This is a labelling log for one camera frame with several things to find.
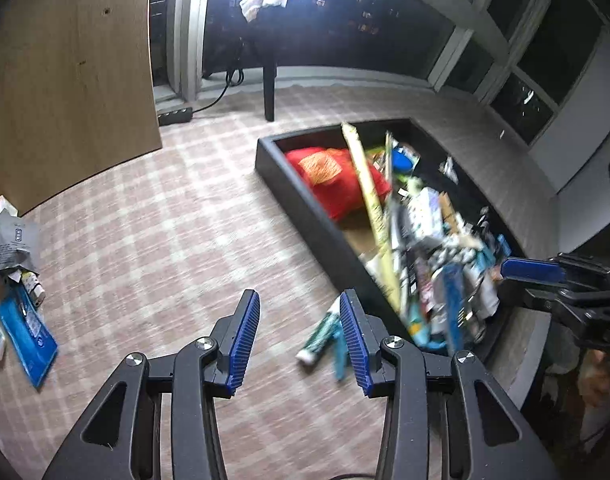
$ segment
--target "wooden panel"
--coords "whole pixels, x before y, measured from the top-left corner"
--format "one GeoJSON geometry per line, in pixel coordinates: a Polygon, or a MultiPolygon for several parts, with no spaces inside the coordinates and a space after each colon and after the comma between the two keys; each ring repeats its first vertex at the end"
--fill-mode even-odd
{"type": "Polygon", "coordinates": [[[0,16],[0,194],[26,212],[161,147],[148,0],[10,0],[0,16]]]}

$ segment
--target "red bag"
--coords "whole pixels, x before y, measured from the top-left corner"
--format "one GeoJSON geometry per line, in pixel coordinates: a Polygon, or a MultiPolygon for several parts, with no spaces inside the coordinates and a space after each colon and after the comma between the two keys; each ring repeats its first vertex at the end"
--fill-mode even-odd
{"type": "MultiPolygon", "coordinates": [[[[311,189],[332,220],[338,221],[365,206],[363,192],[348,149],[303,148],[285,157],[311,189]]],[[[391,190],[380,172],[368,162],[376,193],[383,200],[391,190]]]]}

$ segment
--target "black tray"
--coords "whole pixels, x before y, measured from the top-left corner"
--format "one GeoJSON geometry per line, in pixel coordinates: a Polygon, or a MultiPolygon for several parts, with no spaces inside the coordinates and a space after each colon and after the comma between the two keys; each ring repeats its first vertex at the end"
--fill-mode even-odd
{"type": "MultiPolygon", "coordinates": [[[[358,129],[365,150],[383,146],[386,130],[392,132],[394,138],[400,142],[410,144],[421,156],[414,175],[422,178],[428,186],[438,191],[446,191],[454,209],[466,221],[478,221],[481,208],[488,206],[492,232],[505,236],[514,256],[524,257],[512,232],[469,175],[454,162],[458,175],[457,185],[438,170],[448,152],[415,122],[406,118],[353,124],[358,129]]],[[[339,291],[354,288],[367,314],[380,317],[389,333],[411,341],[411,336],[356,256],[343,232],[327,216],[316,197],[285,158],[286,152],[311,146],[347,147],[339,124],[264,137],[258,140],[256,147],[256,171],[287,213],[333,285],[339,291]]],[[[496,315],[486,320],[485,338],[474,348],[474,353],[482,361],[490,354],[509,314],[510,307],[501,301],[496,315]]]]}

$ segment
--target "checkered pattern surface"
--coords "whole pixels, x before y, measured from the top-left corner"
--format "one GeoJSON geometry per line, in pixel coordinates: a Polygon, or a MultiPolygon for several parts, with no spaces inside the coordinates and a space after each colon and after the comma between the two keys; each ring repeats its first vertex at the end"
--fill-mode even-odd
{"type": "MultiPolygon", "coordinates": [[[[336,383],[330,357],[309,376],[295,362],[336,291],[255,174],[258,137],[413,116],[469,172],[528,254],[552,252],[546,195],[520,150],[499,140],[501,128],[473,102],[428,91],[290,88],[277,91],[275,123],[262,110],[260,93],[224,98],[189,124],[163,128],[162,150],[28,214],[41,226],[41,311],[60,352],[40,391],[12,348],[0,367],[0,436],[26,480],[41,477],[126,354],[161,356],[207,335],[245,288],[260,294],[261,321],[242,388],[217,402],[229,478],[375,470],[384,403],[365,399],[353,377],[336,383]]],[[[164,408],[169,479],[169,399],[164,408]]]]}

